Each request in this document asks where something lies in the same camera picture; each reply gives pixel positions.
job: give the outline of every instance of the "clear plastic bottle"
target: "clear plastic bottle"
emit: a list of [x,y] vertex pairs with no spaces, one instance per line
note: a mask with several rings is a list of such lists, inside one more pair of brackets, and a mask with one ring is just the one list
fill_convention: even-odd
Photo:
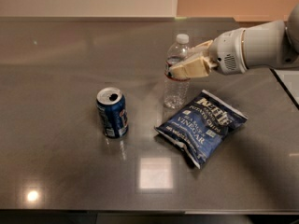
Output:
[[174,79],[169,73],[169,67],[175,63],[183,61],[187,56],[187,51],[189,48],[189,36],[185,34],[178,34],[176,42],[169,48],[167,52],[164,79],[164,105],[166,107],[174,109],[180,108],[186,101],[189,80]]

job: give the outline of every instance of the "blue chip bag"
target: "blue chip bag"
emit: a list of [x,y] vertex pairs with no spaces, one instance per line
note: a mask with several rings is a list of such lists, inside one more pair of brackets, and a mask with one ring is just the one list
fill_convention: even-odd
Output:
[[222,140],[247,119],[240,111],[203,90],[155,129],[201,168]]

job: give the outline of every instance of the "table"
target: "table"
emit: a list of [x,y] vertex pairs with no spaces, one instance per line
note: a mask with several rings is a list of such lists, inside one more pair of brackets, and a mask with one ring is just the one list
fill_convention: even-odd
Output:
[[[237,27],[229,18],[1,20],[0,209],[298,213],[299,112],[270,70],[192,81],[189,101],[205,89],[249,116],[202,170],[154,130],[174,113],[163,91],[176,34],[197,45]],[[103,136],[95,106],[110,86],[127,100],[122,139]]]

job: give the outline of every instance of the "soda can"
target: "soda can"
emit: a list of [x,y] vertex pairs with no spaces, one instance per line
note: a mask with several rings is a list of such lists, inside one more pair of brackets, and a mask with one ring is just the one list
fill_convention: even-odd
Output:
[[104,133],[109,138],[123,137],[128,129],[125,99],[121,90],[107,87],[98,92],[96,106],[103,122]]

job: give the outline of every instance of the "white bottle cap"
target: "white bottle cap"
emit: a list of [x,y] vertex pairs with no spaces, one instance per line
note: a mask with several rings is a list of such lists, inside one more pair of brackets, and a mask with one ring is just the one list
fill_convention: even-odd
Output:
[[177,42],[179,44],[187,44],[189,43],[189,36],[186,34],[178,34],[177,35]]

